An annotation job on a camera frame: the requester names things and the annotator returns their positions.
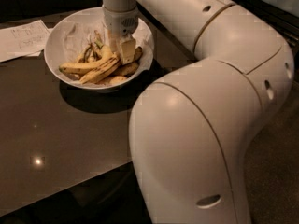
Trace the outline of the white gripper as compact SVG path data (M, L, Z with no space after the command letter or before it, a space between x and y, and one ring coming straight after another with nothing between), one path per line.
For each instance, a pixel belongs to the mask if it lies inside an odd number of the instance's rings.
M123 64L131 63L135 56L136 40L133 33L138 26L138 8L114 11L103 7L103 10L111 51L119 52Z

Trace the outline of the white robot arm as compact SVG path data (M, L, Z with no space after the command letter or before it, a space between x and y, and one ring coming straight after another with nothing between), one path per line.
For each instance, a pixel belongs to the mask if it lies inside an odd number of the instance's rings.
M150 84L129 124L130 150L153 224L251 224L247 147L285 102L292 51L231 0L103 0L114 36L144 8L195 60Z

